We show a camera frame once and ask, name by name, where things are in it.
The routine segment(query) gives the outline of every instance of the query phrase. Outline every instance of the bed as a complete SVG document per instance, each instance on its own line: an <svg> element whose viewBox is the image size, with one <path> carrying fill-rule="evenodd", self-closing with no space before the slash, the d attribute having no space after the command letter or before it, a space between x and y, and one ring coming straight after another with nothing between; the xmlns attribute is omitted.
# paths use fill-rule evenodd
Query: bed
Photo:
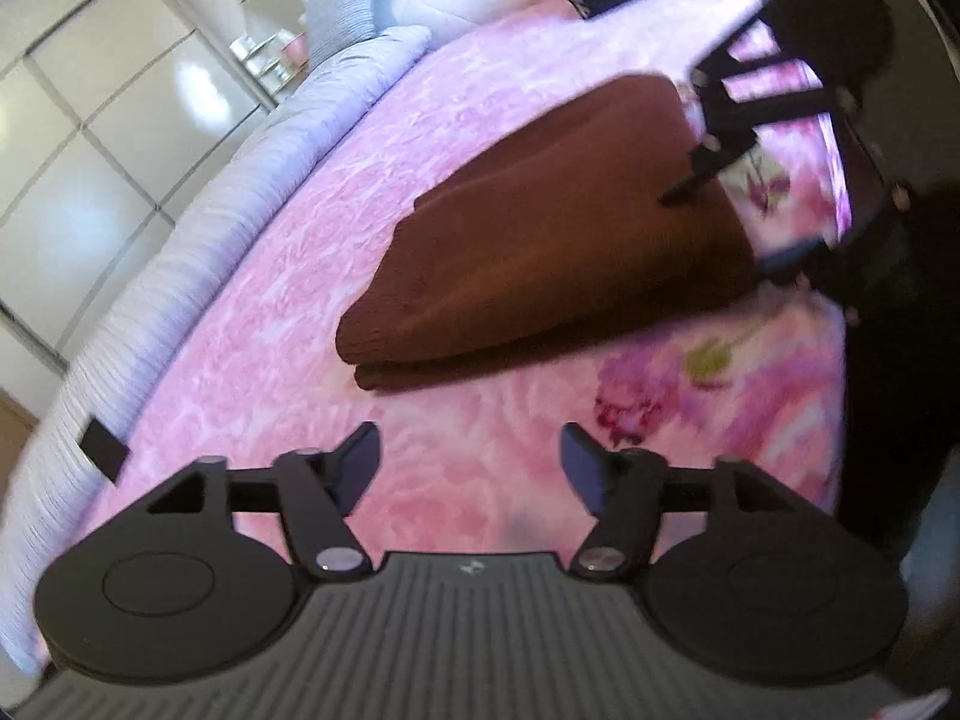
<svg viewBox="0 0 960 720"><path fill-rule="evenodd" d="M257 133L229 169L258 160L280 178L264 181L258 203L237 207L248 187L221 176L171 240L181 259L200 262L202 288L181 299L147 269L80 357L28 449L0 541L8 654L23 668L37 665L30 598L43 567L193 458L264 466L291 448L333 447L364 420L382 431L383 460L350 525L375 557L555 550L568 559L592 526L558 462L568 421L606 446L642 442L683 466L741 455L828 509L844 324L803 290L760 290L712 316L402 394L360 391L333 346L340 315L419 194L503 135L618 74L659 71L681 81L759 3L637 0L584 22L566 0L541 1L427 55L332 150L349 126L332 124L332 98L305 84L281 110L285 121ZM739 50L767 47L769 38L752 32ZM392 75L399 74L397 66ZM392 76L380 80L389 86ZM815 82L793 65L735 91ZM688 116L697 127L693 102ZM281 133L299 137L296 154L272 141ZM755 251L811 234L835 240L850 209L829 120L766 127L761 145L723 179ZM213 211L219 223L232 220L229 229L210 221ZM175 322L151 308L175 298L186 306ZM139 335L125 338L128 331ZM136 343L147 336L154 352L144 360ZM697 354L717 343L728 365L703 370ZM120 367L100 348L111 344L126 361ZM124 384L131 371L135 386ZM75 445L90 415L131 447L116 485L105 485ZM237 527L284 551L275 517L239 515ZM661 549L696 528L696 518L671 519Z"/></svg>

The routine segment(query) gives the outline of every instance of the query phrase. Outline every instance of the folded brown towel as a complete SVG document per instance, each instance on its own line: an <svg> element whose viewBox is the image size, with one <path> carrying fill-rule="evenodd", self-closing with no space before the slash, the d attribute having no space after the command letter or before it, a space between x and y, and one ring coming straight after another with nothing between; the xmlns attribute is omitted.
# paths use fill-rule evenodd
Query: folded brown towel
<svg viewBox="0 0 960 720"><path fill-rule="evenodd" d="M658 196L695 146L662 76L624 76L517 130L421 196L337 351L364 389L541 360L752 285L752 252L712 182Z"/></svg>

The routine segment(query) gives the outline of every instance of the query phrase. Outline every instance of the pink bedspread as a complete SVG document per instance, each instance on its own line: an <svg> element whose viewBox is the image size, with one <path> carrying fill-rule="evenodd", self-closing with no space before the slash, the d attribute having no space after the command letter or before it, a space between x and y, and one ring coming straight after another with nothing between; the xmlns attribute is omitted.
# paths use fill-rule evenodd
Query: pink bedspread
<svg viewBox="0 0 960 720"><path fill-rule="evenodd" d="M568 421L606 445L642 441L683 466L739 454L828 505L843 324L809 295L770 290L723 314L550 364L408 394L360 391L333 348L340 315L419 194L606 79L649 70L681 79L758 2L639 0L585 23L566 1L548 0L421 61L299 189L208 310L144 410L120 484L101 496L89 526L196 456L262 466L291 448L332 448L365 419L382 431L383 463L350 523L375 556L569 557L592 519L558 462ZM761 83L807 79L793 67ZM767 160L760 178L731 180L755 246L835 237L846 205L824 122L769 127L762 142L782 170ZM238 520L282 551L273 517ZM664 539L679 534L667 529Z"/></svg>

